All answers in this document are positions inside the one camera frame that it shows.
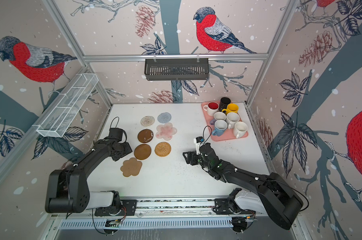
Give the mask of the rattan woven round coaster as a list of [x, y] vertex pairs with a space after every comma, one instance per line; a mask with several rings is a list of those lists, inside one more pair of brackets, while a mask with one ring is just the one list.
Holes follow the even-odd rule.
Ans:
[[166, 157], [171, 153], [172, 147], [169, 143], [161, 142], [155, 147], [155, 154], [159, 157]]

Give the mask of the dark brown scratched round coaster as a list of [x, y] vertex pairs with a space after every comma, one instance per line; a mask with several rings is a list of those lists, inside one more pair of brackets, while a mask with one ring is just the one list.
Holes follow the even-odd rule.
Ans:
[[146, 144], [149, 143], [154, 138], [152, 130], [144, 129], [138, 133], [139, 142]]

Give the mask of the pink rectangular tray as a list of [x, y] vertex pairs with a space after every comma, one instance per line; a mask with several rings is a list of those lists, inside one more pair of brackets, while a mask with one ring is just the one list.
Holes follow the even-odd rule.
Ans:
[[[205, 104], [207, 104], [209, 102], [204, 102], [201, 104], [202, 108]], [[212, 129], [210, 130], [210, 132], [212, 132], [214, 130], [214, 124], [215, 124], [215, 119], [214, 119], [214, 116], [208, 116], [207, 113], [203, 110], [203, 113], [204, 113], [204, 117], [205, 117], [205, 120], [206, 120], [206, 123], [208, 126], [210, 126]], [[248, 133], [246, 135], [244, 135], [242, 138], [246, 138], [247, 136], [249, 135], [249, 129], [248, 129]], [[226, 131], [224, 132], [224, 134], [220, 137], [217, 137], [217, 136], [211, 136], [211, 139], [215, 142], [219, 142], [219, 141], [227, 141], [227, 140], [232, 140], [232, 139], [235, 139], [234, 135], [233, 135], [233, 129], [226, 129]]]

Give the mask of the light blue mug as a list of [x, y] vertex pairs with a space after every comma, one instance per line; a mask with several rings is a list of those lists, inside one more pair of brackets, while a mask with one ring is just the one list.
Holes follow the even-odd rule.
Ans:
[[220, 137], [224, 134], [228, 128], [228, 124], [225, 120], [216, 120], [214, 124], [214, 130], [212, 131], [213, 136]]

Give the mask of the pink flower resin coaster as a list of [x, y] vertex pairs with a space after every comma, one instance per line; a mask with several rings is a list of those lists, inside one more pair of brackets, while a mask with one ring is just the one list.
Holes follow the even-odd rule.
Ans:
[[170, 141], [173, 138], [173, 135], [175, 135], [178, 131], [175, 127], [173, 127], [172, 123], [158, 125], [156, 129], [156, 137], [158, 139], [164, 139], [165, 141]]

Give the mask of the beige woven round coaster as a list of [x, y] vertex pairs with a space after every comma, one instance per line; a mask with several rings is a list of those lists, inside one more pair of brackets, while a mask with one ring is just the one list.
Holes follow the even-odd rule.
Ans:
[[143, 127], [149, 127], [155, 123], [155, 118], [153, 116], [145, 116], [141, 119], [140, 124]]

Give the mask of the blue woven round coaster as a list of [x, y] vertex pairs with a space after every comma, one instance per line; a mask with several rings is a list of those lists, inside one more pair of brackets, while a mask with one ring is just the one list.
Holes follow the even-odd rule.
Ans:
[[158, 115], [158, 122], [161, 124], [166, 124], [166, 123], [170, 122], [171, 119], [172, 119], [172, 115], [168, 112], [161, 113]]

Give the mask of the brown wooden round coaster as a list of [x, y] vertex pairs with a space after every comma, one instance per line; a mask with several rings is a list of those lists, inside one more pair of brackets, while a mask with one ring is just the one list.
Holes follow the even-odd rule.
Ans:
[[148, 144], [141, 144], [134, 150], [134, 156], [137, 160], [146, 160], [152, 153], [152, 148]]

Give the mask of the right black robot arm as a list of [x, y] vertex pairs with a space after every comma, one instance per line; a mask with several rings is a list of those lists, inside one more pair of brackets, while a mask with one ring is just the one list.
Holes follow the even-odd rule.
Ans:
[[183, 152], [187, 164], [199, 165], [212, 178], [235, 184], [256, 194], [270, 219], [279, 227], [289, 230], [303, 210], [303, 201], [280, 175], [259, 175], [242, 170], [219, 159], [210, 143], [197, 144], [195, 151]]

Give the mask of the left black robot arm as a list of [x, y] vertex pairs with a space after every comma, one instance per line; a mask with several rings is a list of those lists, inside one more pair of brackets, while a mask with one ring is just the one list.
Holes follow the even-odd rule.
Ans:
[[45, 211], [51, 214], [83, 212], [91, 201], [87, 178], [92, 171], [109, 157], [116, 162], [132, 152], [126, 131], [110, 128], [109, 135], [95, 142], [77, 164], [49, 175]]

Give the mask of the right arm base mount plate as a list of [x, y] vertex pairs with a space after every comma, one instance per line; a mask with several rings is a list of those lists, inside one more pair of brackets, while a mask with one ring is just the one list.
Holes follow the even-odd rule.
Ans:
[[233, 201], [228, 199], [214, 199], [213, 212], [217, 215], [255, 215], [252, 210], [242, 210], [235, 205]]

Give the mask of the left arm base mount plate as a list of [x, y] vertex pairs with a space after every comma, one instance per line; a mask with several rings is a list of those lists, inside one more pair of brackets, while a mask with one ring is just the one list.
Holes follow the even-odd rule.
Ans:
[[113, 201], [111, 206], [97, 208], [94, 215], [96, 217], [134, 216], [137, 202], [137, 200]]

